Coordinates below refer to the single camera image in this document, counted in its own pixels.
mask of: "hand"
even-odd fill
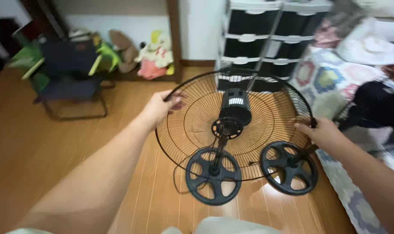
[[[303,123],[295,123],[294,126],[298,131],[309,136],[317,146],[325,151],[334,148],[339,143],[345,143],[346,140],[349,141],[337,126],[326,118],[318,118],[316,128],[310,128]]]
[[[138,117],[148,121],[153,128],[156,128],[165,119],[168,113],[172,113],[170,109],[181,109],[182,102],[178,94],[174,94],[169,101],[164,102],[164,98],[166,98],[171,91],[172,90],[166,90],[154,93]]]

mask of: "pink cloth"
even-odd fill
[[[314,34],[314,47],[336,48],[341,38],[336,35],[337,28],[333,27],[327,19],[324,19],[319,29]]]
[[[138,76],[142,76],[147,80],[152,80],[165,75],[166,72],[166,67],[158,68],[155,66],[155,61],[144,59],[141,62],[141,69],[138,71]]]

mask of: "fan motor housing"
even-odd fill
[[[233,118],[242,126],[246,126],[251,122],[252,113],[245,90],[234,88],[225,91],[219,118]]]

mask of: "person's left hand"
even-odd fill
[[[174,94],[169,101],[164,102],[164,98],[166,98],[171,91],[172,90],[166,90],[154,93],[139,117],[150,121],[154,127],[157,127],[165,119],[168,113],[172,113],[170,109],[181,109],[182,102],[180,95]]]

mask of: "power cord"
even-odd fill
[[[213,144],[212,144],[210,147],[213,147],[213,146],[215,145],[215,143],[216,143],[216,139],[215,139],[215,141],[213,142]],[[174,172],[173,172],[174,187],[175,187],[175,189],[177,190],[177,192],[178,192],[179,194],[188,194],[188,193],[190,193],[191,191],[181,192],[181,191],[178,189],[177,184],[175,183],[175,171],[177,170],[177,168],[180,166],[181,163],[183,163],[186,159],[192,157],[197,151],[198,151],[198,149],[195,150],[191,155],[185,157],[185,158],[184,158],[179,164],[177,164],[177,166],[174,168]],[[201,188],[199,188],[199,189],[196,189],[196,191],[199,191],[199,190],[201,190],[201,189],[204,189],[204,187],[206,186],[206,184],[207,184],[208,181],[209,181],[209,178],[206,179],[206,181],[204,182],[203,187],[201,187]]]

